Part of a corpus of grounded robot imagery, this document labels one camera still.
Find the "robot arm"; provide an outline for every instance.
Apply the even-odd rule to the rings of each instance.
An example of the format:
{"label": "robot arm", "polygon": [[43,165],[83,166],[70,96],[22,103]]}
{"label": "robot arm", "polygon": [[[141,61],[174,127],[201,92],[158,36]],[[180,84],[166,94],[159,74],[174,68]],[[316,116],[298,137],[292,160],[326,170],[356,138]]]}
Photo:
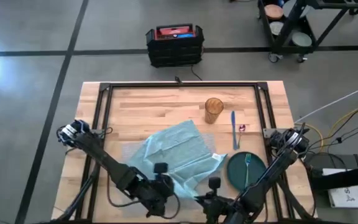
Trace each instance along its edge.
{"label": "robot arm", "polygon": [[105,168],[116,187],[130,199],[138,198],[151,215],[163,217],[167,198],[173,195],[172,179],[162,174],[168,170],[168,164],[156,164],[155,180],[149,180],[135,167],[119,163],[101,147],[97,134],[90,131],[89,125],[82,120],[75,120],[58,130],[58,138],[64,145],[76,147],[91,156],[101,167]]}
{"label": "robot arm", "polygon": [[[281,148],[272,164],[267,167],[259,180],[244,189],[235,200],[217,196],[216,189],[220,187],[220,179],[209,180],[209,187],[213,189],[204,196],[196,197],[196,201],[203,206],[203,212],[207,216],[207,224],[218,223],[220,215],[226,215],[224,224],[252,223],[263,209],[265,195],[276,184],[285,170],[299,157],[303,156],[308,146],[308,140],[299,136],[293,129],[284,134],[273,133],[270,143]],[[275,140],[284,140],[284,145],[279,145]]]}

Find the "cart wheel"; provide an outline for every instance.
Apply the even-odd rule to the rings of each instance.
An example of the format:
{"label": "cart wheel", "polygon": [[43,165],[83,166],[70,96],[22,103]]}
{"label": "cart wheel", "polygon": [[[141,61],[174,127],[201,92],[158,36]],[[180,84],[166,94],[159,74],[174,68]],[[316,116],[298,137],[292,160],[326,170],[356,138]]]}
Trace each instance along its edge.
{"label": "cart wheel", "polygon": [[305,62],[305,60],[307,60],[307,58],[305,58],[304,55],[299,55],[298,58],[296,59],[298,63],[303,63]]}
{"label": "cart wheel", "polygon": [[355,16],[358,14],[358,8],[357,9],[349,9],[349,15]]}
{"label": "cart wheel", "polygon": [[281,55],[273,54],[271,52],[268,54],[268,60],[272,63],[278,62],[281,58],[283,58]]}

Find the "white cable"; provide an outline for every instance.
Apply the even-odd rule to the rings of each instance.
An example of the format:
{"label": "white cable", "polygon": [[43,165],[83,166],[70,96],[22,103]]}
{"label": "white cable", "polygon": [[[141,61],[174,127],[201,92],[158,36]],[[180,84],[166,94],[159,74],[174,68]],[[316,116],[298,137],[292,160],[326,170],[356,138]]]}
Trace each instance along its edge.
{"label": "white cable", "polygon": [[353,93],[348,94],[348,95],[346,95],[346,96],[344,96],[344,97],[342,97],[342,98],[340,98],[340,99],[338,99],[338,100],[336,100],[336,101],[334,101],[334,102],[332,102],[332,103],[329,103],[329,104],[327,104],[327,105],[325,105],[325,106],[322,106],[322,107],[318,108],[317,110],[312,111],[311,113],[308,113],[306,116],[303,116],[303,117],[299,118],[299,119],[296,120],[294,123],[298,123],[299,121],[301,121],[301,120],[307,118],[308,116],[314,114],[315,112],[318,112],[318,111],[320,111],[320,110],[322,110],[322,109],[324,109],[324,108],[327,108],[327,107],[329,107],[329,106],[331,106],[331,105],[334,105],[334,104],[336,104],[337,102],[339,102],[339,101],[341,101],[341,100],[343,100],[343,99],[346,99],[347,97],[349,97],[349,96],[351,96],[351,95],[353,95],[353,94],[356,94],[356,93],[358,93],[358,90],[356,90],[356,91],[354,91]]}

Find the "black storage bin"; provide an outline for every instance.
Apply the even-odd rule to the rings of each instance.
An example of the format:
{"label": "black storage bin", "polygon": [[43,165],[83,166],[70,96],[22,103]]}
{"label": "black storage bin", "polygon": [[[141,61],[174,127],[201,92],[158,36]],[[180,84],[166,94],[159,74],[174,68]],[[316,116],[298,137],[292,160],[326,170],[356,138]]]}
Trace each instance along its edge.
{"label": "black storage bin", "polygon": [[[164,35],[162,29],[176,30],[177,27],[188,27],[190,34]],[[201,61],[203,53],[203,30],[192,24],[160,26],[146,34],[149,59],[154,67],[174,67],[194,65]]]}

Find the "black floor line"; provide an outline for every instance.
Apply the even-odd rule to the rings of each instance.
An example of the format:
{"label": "black floor line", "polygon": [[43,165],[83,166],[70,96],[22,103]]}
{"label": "black floor line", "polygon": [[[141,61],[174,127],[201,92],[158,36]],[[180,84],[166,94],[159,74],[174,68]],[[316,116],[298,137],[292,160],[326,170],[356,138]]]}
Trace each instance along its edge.
{"label": "black floor line", "polygon": [[[204,53],[261,53],[269,52],[270,47],[206,47]],[[343,46],[319,46],[316,50],[321,51],[358,51],[358,45]],[[23,56],[64,56],[66,50],[41,50],[41,51],[8,51],[0,52],[0,57],[23,57]],[[111,50],[74,50],[75,56],[97,55],[135,55],[147,54],[147,49],[111,49]]]}
{"label": "black floor line", "polygon": [[74,55],[128,55],[147,54],[147,49],[75,50]]}
{"label": "black floor line", "polygon": [[0,52],[0,57],[16,57],[16,56],[64,56],[66,50],[40,50],[40,51],[6,51]]}
{"label": "black floor line", "polygon": [[37,181],[37,176],[41,167],[42,158],[44,156],[45,148],[47,146],[48,137],[52,127],[52,121],[55,117],[56,108],[59,102],[60,93],[62,92],[63,82],[65,81],[66,73],[70,60],[73,56],[75,44],[80,33],[81,24],[85,15],[86,8],[88,6],[89,0],[83,0],[80,12],[78,13],[77,20],[75,22],[74,30],[71,35],[70,43],[67,48],[67,53],[63,61],[62,67],[60,69],[59,76],[53,91],[52,100],[48,109],[47,117],[45,119],[44,127],[42,128],[41,137],[38,142],[37,150],[35,152],[34,160],[30,170],[29,178],[27,179],[27,184],[24,189],[23,197],[19,207],[19,211],[16,215],[15,224],[23,224],[29,210],[31,203],[31,197],[34,191],[35,183]]}

